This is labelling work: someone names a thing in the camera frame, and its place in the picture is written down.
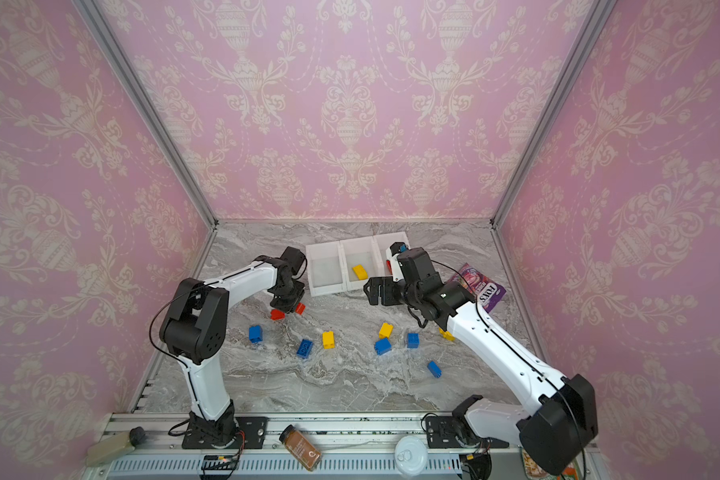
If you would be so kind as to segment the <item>yellow long lego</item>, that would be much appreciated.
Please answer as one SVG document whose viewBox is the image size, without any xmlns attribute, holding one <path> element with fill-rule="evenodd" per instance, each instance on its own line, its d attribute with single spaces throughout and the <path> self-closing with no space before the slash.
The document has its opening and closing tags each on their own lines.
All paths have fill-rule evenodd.
<svg viewBox="0 0 720 480">
<path fill-rule="evenodd" d="M 362 265 L 354 266 L 352 271 L 358 280 L 366 280 L 368 278 L 368 273 Z"/>
</svg>

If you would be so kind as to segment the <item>blue square lego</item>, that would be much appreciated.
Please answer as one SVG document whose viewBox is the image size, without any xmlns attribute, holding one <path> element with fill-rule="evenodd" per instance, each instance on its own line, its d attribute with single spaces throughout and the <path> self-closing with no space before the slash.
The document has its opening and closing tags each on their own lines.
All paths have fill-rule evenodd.
<svg viewBox="0 0 720 480">
<path fill-rule="evenodd" d="M 420 345 L 419 335 L 417 333 L 408 333 L 406 337 L 406 346 L 409 349 L 416 349 Z"/>
</svg>

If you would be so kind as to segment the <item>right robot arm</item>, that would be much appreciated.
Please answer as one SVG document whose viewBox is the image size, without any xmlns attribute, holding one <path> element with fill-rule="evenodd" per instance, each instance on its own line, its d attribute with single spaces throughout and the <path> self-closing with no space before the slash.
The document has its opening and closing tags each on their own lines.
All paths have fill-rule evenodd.
<svg viewBox="0 0 720 480">
<path fill-rule="evenodd" d="M 546 473 L 560 475 L 598 435 L 595 389 L 580 374 L 567 377 L 537 358 L 489 318 L 458 282 L 418 282 L 372 277 L 363 286 L 372 305 L 406 305 L 469 347 L 510 388 L 520 407 L 500 409 L 481 399 L 464 421 L 478 437 L 523 447 Z"/>
</svg>

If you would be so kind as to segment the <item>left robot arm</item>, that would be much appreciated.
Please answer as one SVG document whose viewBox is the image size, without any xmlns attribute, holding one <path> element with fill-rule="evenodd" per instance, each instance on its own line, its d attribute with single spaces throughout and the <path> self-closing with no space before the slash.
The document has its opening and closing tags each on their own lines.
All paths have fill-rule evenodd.
<svg viewBox="0 0 720 480">
<path fill-rule="evenodd" d="M 270 306 L 284 314 L 301 305 L 306 255 L 288 246 L 278 257 L 260 255 L 249 265 L 218 278 L 182 280 L 159 330 L 159 352 L 176 360 L 189 389 L 191 410 L 181 434 L 184 449 L 242 448 L 249 442 L 235 417 L 235 407 L 221 370 L 231 307 L 267 292 Z"/>
</svg>

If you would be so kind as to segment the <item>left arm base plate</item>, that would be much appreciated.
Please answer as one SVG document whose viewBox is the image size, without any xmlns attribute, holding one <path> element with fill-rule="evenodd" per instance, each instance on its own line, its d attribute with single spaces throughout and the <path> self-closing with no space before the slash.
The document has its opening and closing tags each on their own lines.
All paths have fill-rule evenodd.
<svg viewBox="0 0 720 480">
<path fill-rule="evenodd" d="M 231 449 L 237 451 L 242 441 L 245 441 L 245 450 L 262 449 L 266 438 L 268 418 L 243 416 L 236 417 L 235 420 L 238 430 L 224 437 L 212 433 L 208 428 L 200 427 L 198 420 L 190 420 L 182 440 L 182 448 L 185 450 Z"/>
</svg>

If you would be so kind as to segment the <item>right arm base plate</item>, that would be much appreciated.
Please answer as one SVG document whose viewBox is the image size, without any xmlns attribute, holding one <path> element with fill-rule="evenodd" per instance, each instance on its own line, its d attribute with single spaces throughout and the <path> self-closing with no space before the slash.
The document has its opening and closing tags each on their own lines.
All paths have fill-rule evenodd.
<svg viewBox="0 0 720 480">
<path fill-rule="evenodd" d="M 510 446 L 508 442 L 492 437 L 479 438 L 464 420 L 452 416 L 427 413 L 421 419 L 421 427 L 427 437 L 427 444 L 430 449 L 466 448 L 481 450 L 504 449 Z"/>
</svg>

